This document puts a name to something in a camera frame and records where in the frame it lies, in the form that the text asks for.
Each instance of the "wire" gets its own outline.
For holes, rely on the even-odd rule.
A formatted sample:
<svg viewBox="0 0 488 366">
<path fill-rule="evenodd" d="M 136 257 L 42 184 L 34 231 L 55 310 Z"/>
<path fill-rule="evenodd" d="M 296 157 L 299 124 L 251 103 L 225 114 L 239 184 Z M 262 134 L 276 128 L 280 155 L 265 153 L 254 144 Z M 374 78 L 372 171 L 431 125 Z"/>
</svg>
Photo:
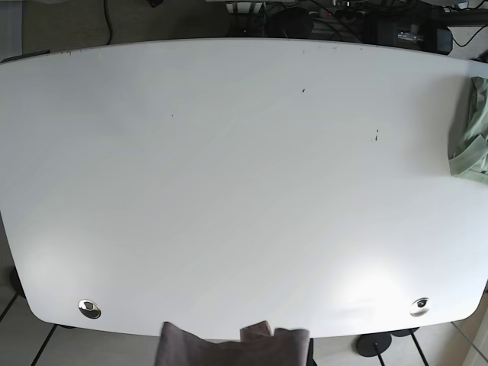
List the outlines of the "wire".
<svg viewBox="0 0 488 366">
<path fill-rule="evenodd" d="M 328 8 L 320 4 L 319 2 L 316 2 L 315 0 L 310 0 L 313 4 L 317 5 L 318 7 L 322 8 L 323 10 L 327 11 L 329 14 L 331 14 L 345 29 L 347 29 L 354 37 L 358 38 L 359 42 L 363 43 L 363 40 L 349 27 L 346 23 L 341 21 L 339 18 L 337 18 L 334 13 L 332 13 Z"/>
<path fill-rule="evenodd" d="M 339 33 L 339 31 L 337 30 L 337 28 L 333 27 L 331 24 L 329 24 L 328 21 L 326 21 L 325 19 L 322 19 L 322 18 L 314 18 L 313 20 L 315 21 L 319 21 L 320 23 L 326 25 L 327 27 L 329 27 L 330 29 L 332 29 L 332 31 L 334 32 L 332 34 L 332 36 L 329 38 L 329 40 L 332 40 L 333 37 L 337 34 L 339 36 L 339 40 L 342 40 L 342 35 Z"/>
<path fill-rule="evenodd" d="M 469 41 L 467 41 L 465 44 L 459 44 L 454 37 L 452 37 L 452 40 L 454 41 L 454 43 L 456 43 L 459 47 L 466 47 L 468 44 L 470 44 L 470 42 L 475 38 L 475 36 L 478 35 L 479 32 L 481 32 L 483 29 L 485 29 L 486 27 L 488 27 L 488 24 L 485 24 L 483 25 L 480 29 L 477 30 L 477 32 L 475 34 L 473 34 L 473 36 L 470 38 Z"/>
<path fill-rule="evenodd" d="M 107 45 L 112 43 L 112 37 L 114 36 L 114 29 L 112 28 L 112 22 L 110 20 L 110 17 L 108 16 L 108 6 L 107 6 L 108 0 L 104 0 L 104 15 L 105 15 L 105 22 L 107 23 L 107 28 L 108 28 L 108 42 Z"/>
<path fill-rule="evenodd" d="M 483 5 L 485 2 L 486 2 L 486 0 L 483 0 L 480 4 L 478 4 L 474 8 L 455 8 L 452 6 L 446 6 L 446 8 L 451 9 L 451 10 L 455 10 L 455 11 L 475 10 L 475 9 L 479 9 L 481 7 L 481 5 Z"/>
</svg>

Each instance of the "floor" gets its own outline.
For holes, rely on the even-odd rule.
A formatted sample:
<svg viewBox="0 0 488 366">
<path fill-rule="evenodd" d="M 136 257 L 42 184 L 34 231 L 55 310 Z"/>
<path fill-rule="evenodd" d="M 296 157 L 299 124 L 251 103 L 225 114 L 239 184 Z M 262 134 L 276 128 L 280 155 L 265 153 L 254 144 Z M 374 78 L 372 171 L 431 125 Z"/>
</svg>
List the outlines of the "floor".
<svg viewBox="0 0 488 366">
<path fill-rule="evenodd" d="M 22 52 L 57 52 L 106 44 L 108 29 L 101 4 L 101 0 L 72 0 L 57 5 L 23 3 Z M 5 6 L 8 5 L 0 2 L 0 9 Z M 14 7 L 18 15 L 19 4 Z M 109 0 L 108 7 L 114 26 L 113 43 L 224 37 L 230 21 L 222 4 L 207 4 L 204 0 L 165 0 L 157 8 L 149 7 L 146 0 Z M 2 25 L 7 21 L 2 22 L 0 18 L 0 33 Z M 456 40 L 463 43 L 476 30 L 477 28 L 456 28 L 453 33 Z M 10 46 L 8 55 L 13 56 L 11 53 L 19 45 Z M 451 56 L 469 59 L 487 48 L 488 28 L 480 32 L 469 46 L 455 47 Z M 7 285 L 6 276 L 6 271 L 12 265 L 7 239 L 3 227 L 0 226 L 0 310 L 13 295 Z M 459 322 L 472 339 L 487 307 L 488 299 L 483 298 L 476 313 Z M 0 364 L 30 364 L 50 328 L 50 324 L 38 320 L 30 312 L 25 299 L 18 298 L 0 325 Z M 461 366 L 469 350 L 468 344 L 449 323 L 421 328 L 417 337 L 431 366 Z M 352 348 L 355 338 L 356 336 L 317 339 L 317 364 L 378 365 L 376 358 L 360 358 L 355 354 Z M 152 365 L 156 346 L 157 338 L 154 337 L 58 328 L 37 365 Z M 384 360 L 388 365 L 397 366 L 422 364 L 409 338 L 394 339 L 392 346 L 384 354 Z"/>
<path fill-rule="evenodd" d="M 13 294 L 9 287 L 0 287 L 0 310 Z M 471 339 L 476 335 L 487 305 L 485 298 L 473 316 L 457 322 Z M 51 327 L 36 318 L 27 301 L 19 297 L 0 325 L 0 364 L 31 364 Z M 416 336 L 431 366 L 461 366 L 469 350 L 450 323 L 421 328 Z M 352 347 L 355 339 L 356 336 L 316 339 L 315 361 L 319 366 L 378 366 L 376 358 L 361 358 L 355 353 Z M 157 342 L 156 337 L 58 327 L 37 366 L 150 366 Z M 386 365 L 422 365 L 410 337 L 394 338 L 384 353 L 384 361 Z"/>
</svg>

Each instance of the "white tabletop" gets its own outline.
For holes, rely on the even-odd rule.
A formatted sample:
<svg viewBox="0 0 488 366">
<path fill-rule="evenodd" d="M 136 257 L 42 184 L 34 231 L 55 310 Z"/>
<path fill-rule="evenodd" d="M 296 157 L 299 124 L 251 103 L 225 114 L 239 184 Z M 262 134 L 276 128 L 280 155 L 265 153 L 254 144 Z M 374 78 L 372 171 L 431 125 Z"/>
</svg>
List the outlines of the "white tabletop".
<svg viewBox="0 0 488 366">
<path fill-rule="evenodd" d="M 207 339 L 264 319 L 318 337 L 469 316 L 488 187 L 449 175 L 448 135 L 472 75 L 488 66 L 295 40 L 1 65 L 0 210 L 30 308 Z"/>
</svg>

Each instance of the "gray cloth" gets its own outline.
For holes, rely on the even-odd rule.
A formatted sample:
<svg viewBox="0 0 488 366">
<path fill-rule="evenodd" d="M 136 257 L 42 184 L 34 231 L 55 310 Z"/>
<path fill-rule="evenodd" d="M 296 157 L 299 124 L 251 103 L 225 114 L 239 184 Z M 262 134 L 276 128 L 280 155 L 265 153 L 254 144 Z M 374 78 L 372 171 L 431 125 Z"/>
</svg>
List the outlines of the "gray cloth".
<svg viewBox="0 0 488 366">
<path fill-rule="evenodd" d="M 307 330 L 276 329 L 266 322 L 241 329 L 244 342 L 211 343 L 164 323 L 156 366 L 305 366 Z"/>
</svg>

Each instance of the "green cloth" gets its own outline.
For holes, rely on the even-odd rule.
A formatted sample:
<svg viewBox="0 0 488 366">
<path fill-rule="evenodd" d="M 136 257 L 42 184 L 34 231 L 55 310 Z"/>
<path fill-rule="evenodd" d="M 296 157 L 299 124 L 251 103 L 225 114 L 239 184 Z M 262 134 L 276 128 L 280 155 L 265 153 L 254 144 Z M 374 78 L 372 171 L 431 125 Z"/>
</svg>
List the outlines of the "green cloth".
<svg viewBox="0 0 488 366">
<path fill-rule="evenodd" d="M 449 160 L 453 176 L 488 185 L 488 80 L 472 78 L 466 130 Z"/>
</svg>

